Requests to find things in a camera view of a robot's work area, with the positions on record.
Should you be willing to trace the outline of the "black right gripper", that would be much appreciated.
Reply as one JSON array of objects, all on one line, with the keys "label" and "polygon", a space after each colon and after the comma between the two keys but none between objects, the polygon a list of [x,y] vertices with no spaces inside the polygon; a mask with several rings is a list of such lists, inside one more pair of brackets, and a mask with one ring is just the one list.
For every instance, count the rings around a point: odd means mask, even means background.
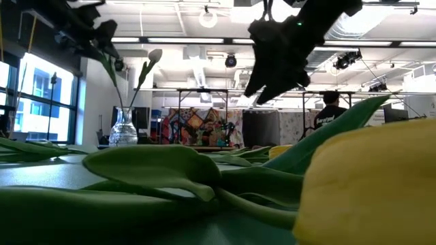
[{"label": "black right gripper", "polygon": [[[325,42],[327,17],[289,16],[283,22],[259,19],[248,28],[253,40],[255,63],[244,95],[263,86],[257,104],[264,104],[294,88],[308,87],[307,57]],[[290,69],[270,75],[274,69]]]}]

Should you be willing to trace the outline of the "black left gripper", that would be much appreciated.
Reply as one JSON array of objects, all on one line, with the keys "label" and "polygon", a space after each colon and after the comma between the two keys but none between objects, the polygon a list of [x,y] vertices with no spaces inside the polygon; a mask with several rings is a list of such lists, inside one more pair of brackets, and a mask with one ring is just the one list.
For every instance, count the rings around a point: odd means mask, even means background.
[{"label": "black left gripper", "polygon": [[101,16],[97,7],[105,3],[106,0],[96,0],[80,7],[70,7],[67,3],[66,23],[56,34],[56,41],[64,46],[80,44],[80,56],[89,59],[100,60],[105,58],[105,54],[118,59],[119,53],[111,42],[117,23],[107,20],[94,27],[95,19]]}]

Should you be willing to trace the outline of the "clear glass vase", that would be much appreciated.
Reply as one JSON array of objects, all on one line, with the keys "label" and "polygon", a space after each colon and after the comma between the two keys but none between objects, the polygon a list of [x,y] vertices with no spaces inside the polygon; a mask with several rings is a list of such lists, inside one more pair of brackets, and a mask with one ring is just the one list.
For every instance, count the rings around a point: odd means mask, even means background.
[{"label": "clear glass vase", "polygon": [[113,107],[109,147],[130,146],[138,143],[137,130],[132,122],[132,109]]}]

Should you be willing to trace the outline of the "white patterned cloth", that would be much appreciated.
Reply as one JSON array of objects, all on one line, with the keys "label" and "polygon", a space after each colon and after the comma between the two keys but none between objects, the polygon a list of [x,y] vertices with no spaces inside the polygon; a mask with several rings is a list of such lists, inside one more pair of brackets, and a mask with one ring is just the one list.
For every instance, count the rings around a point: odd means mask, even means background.
[{"label": "white patterned cloth", "polygon": [[306,128],[312,127],[317,112],[280,112],[280,144],[296,144]]}]

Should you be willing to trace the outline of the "dark cloth panel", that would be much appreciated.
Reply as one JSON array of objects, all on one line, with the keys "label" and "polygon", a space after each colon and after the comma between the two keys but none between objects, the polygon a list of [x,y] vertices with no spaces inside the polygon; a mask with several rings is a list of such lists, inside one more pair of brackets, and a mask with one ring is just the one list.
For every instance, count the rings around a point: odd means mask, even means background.
[{"label": "dark cloth panel", "polygon": [[242,134],[246,147],[279,145],[279,113],[244,110]]}]

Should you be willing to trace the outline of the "black tripod stand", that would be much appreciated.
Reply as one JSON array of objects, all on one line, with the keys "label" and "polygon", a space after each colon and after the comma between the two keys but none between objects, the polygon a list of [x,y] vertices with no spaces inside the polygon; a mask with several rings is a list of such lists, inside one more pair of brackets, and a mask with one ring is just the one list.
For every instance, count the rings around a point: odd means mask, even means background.
[{"label": "black tripod stand", "polygon": [[52,86],[50,93],[50,103],[49,103],[49,115],[48,115],[48,130],[46,139],[50,139],[50,124],[51,124],[51,116],[52,116],[52,103],[53,103],[53,95],[55,91],[55,84],[57,83],[57,73],[54,72],[53,76],[50,79],[50,85]]}]

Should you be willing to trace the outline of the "person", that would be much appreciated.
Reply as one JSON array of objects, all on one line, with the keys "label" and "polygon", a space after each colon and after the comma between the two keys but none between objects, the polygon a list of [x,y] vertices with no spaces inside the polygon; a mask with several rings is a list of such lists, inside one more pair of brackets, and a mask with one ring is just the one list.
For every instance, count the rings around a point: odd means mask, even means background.
[{"label": "person", "polygon": [[338,91],[326,91],[323,94],[325,107],[314,118],[313,128],[315,130],[327,125],[347,111],[346,108],[339,106],[339,97],[340,93]]}]

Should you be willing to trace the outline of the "black stage light cluster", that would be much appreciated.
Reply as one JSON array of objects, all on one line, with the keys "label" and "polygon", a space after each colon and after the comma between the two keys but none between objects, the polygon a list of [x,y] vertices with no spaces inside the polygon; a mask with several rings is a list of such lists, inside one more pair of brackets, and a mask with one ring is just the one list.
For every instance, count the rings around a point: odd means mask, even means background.
[{"label": "black stage light cluster", "polygon": [[357,60],[362,58],[360,50],[354,52],[346,52],[338,56],[337,60],[333,63],[333,67],[337,70],[347,69],[350,65],[354,64]]}]

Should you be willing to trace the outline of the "large glass window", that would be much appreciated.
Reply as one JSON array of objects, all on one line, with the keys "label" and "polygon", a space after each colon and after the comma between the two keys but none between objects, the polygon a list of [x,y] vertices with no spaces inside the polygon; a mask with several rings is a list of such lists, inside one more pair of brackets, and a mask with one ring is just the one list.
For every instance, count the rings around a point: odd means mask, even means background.
[{"label": "large glass window", "polygon": [[76,122],[78,78],[71,72],[33,54],[0,59],[0,115],[7,117],[5,134],[14,140],[47,140],[50,79],[54,87],[50,139],[69,143]]}]

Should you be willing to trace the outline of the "black computer monitor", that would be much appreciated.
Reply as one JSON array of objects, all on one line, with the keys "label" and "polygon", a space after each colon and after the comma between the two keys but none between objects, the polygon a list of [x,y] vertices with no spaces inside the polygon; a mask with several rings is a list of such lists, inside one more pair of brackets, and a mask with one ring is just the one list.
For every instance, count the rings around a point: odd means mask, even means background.
[{"label": "black computer monitor", "polygon": [[390,104],[384,105],[383,109],[385,123],[393,123],[409,119],[409,114],[407,110],[393,109]]},{"label": "black computer monitor", "polygon": [[148,107],[119,107],[114,106],[112,109],[112,119],[110,126],[113,127],[118,120],[122,123],[131,123],[136,129],[137,134],[145,133],[149,127],[151,109]]}]

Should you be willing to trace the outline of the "colourful patchwork quilt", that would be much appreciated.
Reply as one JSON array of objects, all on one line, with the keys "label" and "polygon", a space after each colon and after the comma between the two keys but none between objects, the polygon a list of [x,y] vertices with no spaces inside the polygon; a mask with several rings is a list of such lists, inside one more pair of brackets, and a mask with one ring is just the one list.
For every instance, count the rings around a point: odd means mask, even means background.
[{"label": "colourful patchwork quilt", "polygon": [[[178,109],[170,108],[163,119],[162,144],[180,143],[187,146],[225,146],[225,109],[181,108],[182,137],[178,141]],[[228,110],[230,147],[243,147],[243,112]]]}]

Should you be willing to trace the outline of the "round ceiling lamp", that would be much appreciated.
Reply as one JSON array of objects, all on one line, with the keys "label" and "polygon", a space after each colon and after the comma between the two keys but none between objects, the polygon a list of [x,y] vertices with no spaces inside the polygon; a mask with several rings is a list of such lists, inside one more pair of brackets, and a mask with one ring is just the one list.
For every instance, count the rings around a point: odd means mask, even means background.
[{"label": "round ceiling lamp", "polygon": [[210,29],[210,28],[213,28],[217,24],[218,16],[217,16],[217,13],[212,11],[212,10],[209,10],[208,12],[206,12],[204,10],[198,16],[198,21],[199,21],[201,26]]}]

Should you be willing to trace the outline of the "green table mat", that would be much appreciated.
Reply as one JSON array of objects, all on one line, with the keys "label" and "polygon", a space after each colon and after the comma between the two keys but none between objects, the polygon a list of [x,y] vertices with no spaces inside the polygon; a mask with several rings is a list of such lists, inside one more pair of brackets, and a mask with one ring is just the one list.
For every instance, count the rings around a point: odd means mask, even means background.
[{"label": "green table mat", "polygon": [[[0,166],[0,186],[37,185],[78,189],[97,183],[100,177],[79,166],[80,157],[67,157],[65,163],[7,163]],[[162,234],[134,239],[131,245],[296,245],[288,230],[272,227],[224,205],[215,214],[170,225]]]}]

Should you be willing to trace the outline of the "long ceiling light rail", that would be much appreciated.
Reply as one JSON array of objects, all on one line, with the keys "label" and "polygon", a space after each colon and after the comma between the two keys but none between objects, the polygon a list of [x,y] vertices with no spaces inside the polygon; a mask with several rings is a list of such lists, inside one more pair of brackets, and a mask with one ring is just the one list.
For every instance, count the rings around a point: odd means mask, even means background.
[{"label": "long ceiling light rail", "polygon": [[352,47],[392,47],[392,48],[436,48],[436,42],[425,41],[359,41],[359,40],[329,40],[325,46],[352,46]]},{"label": "long ceiling light rail", "polygon": [[253,40],[251,39],[230,37],[113,37],[112,42],[119,44],[253,44]]}]

